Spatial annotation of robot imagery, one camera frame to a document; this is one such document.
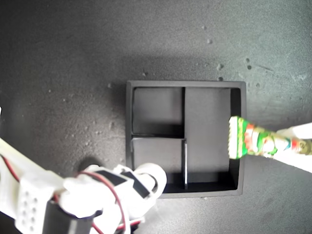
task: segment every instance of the snack package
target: snack package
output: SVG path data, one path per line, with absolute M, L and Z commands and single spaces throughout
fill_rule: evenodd
M 312 141 L 285 137 L 249 123 L 241 117 L 230 118 L 229 156 L 239 159 L 244 155 L 274 158 L 281 153 L 312 155 Z

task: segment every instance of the black box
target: black box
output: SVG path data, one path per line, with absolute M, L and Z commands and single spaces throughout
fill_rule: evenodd
M 246 117 L 245 82 L 129 81 L 126 164 L 160 165 L 162 197 L 240 195 L 244 159 L 229 159 L 231 116 Z

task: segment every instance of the red wire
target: red wire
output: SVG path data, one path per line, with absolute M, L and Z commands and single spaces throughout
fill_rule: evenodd
M 3 161 L 4 161 L 5 165 L 6 165 L 6 167 L 7 167 L 8 170 L 10 171 L 11 175 L 14 177 L 14 179 L 15 179 L 17 182 L 19 182 L 20 179 L 19 179 L 19 177 L 17 176 L 17 174 L 14 172 L 14 170 L 13 170 L 11 164 L 9 163 L 9 161 L 8 161 L 5 157 L 3 157 L 2 155 L 1 155 L 1 157 L 2 157 L 2 159 L 3 159 Z
M 91 176 L 91 177 L 95 177 L 96 179 L 98 179 L 99 181 L 101 181 L 103 184 L 105 184 L 109 190 L 112 192 L 112 194 L 114 195 L 115 199 L 116 199 L 116 202 L 120 208 L 120 212 L 121 212 L 121 219 L 122 219 L 122 222 L 125 224 L 126 223 L 126 218 L 125 218 L 125 214 L 124 214 L 124 211 L 123 211 L 123 208 L 121 206 L 121 202 L 120 202 L 120 199 L 114 189 L 114 186 L 112 185 L 112 183 L 106 179 L 105 177 L 99 175 L 99 174 L 96 174 L 96 173 L 92 173 L 92 172 L 80 172 L 79 174 L 85 174 L 87 176 Z M 103 232 L 98 228 L 98 230 L 95 228 L 95 230 L 99 233 L 99 234 L 103 234 Z
M 104 234 L 95 223 L 92 223 L 92 227 L 98 232 L 98 234 Z
M 134 225 L 136 225 L 136 224 L 140 224 L 141 223 L 141 221 L 136 221 L 136 222 L 133 222 L 133 223 L 130 223 L 130 226 L 134 226 Z M 118 226 L 117 228 L 116 228 L 116 230 L 121 230 L 121 229 L 124 229 L 125 228 L 125 224 L 123 223 L 123 224 L 121 224 L 120 226 Z

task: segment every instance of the cable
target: cable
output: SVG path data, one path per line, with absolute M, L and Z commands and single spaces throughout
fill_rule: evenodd
M 87 175 L 87 176 L 90 176 L 90 177 L 93 177 L 93 178 L 96 178 L 97 180 L 99 180 L 100 182 L 102 182 L 103 184 L 105 184 L 109 190 L 112 192 L 112 194 L 114 195 L 115 199 L 116 199 L 116 202 L 120 208 L 120 212 L 121 212 L 121 219 L 122 219 L 122 222 L 124 224 L 124 233 L 125 234 L 130 234 L 131 232 L 131 229 L 130 229 L 130 220 L 128 218 L 126 218 L 126 215 L 125 215 L 125 212 L 124 212 L 124 209 L 123 209 L 123 206 L 121 204 L 121 201 L 114 189 L 114 186 L 113 184 L 107 179 L 105 178 L 104 176 L 100 175 L 100 174 L 97 174 L 97 173 L 92 173 L 92 172 L 86 172 L 86 171 L 83 171 L 83 172 L 80 172 L 80 174 L 84 174 L 84 175 Z
M 3 161 L 4 161 L 5 165 L 6 165 L 6 167 L 7 167 L 8 170 L 10 171 L 11 175 L 13 176 L 13 178 L 14 178 L 17 182 L 20 182 L 19 177 L 18 177 L 17 174 L 14 172 L 14 170 L 13 170 L 11 164 L 9 163 L 9 161 L 8 161 L 5 157 L 3 157 L 2 155 L 0 155 L 0 156 L 2 157 L 2 159 L 3 159 Z
M 94 222 L 92 223 L 92 227 L 97 231 L 98 234 L 104 234 Z

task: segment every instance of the speckled table surface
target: speckled table surface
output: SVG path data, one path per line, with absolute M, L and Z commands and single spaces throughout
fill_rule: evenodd
M 311 64 L 311 0 L 3 0 L 0 136 L 63 176 L 124 163 L 130 79 L 243 80 L 248 119 L 277 130 L 312 121 Z M 249 156 L 243 195 L 159 200 L 136 233 L 310 234 L 311 184 Z

